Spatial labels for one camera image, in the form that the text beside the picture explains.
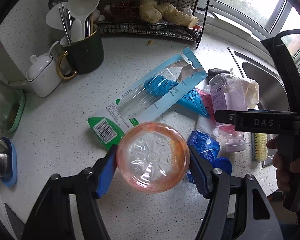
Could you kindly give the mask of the person right hand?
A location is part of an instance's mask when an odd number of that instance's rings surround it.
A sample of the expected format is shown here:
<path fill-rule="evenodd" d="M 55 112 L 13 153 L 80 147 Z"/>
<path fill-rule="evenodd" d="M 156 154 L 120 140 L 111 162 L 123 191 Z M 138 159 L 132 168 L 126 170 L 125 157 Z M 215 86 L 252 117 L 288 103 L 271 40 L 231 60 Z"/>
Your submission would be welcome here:
<path fill-rule="evenodd" d="M 273 166 L 276 168 L 277 186 L 280 190 L 290 191 L 290 175 L 291 173 L 300 173 L 300 157 L 295 161 L 289 161 L 289 150 L 292 150 L 293 143 L 290 139 L 278 135 L 277 137 L 267 141 L 267 148 L 277 149 L 273 157 Z"/>

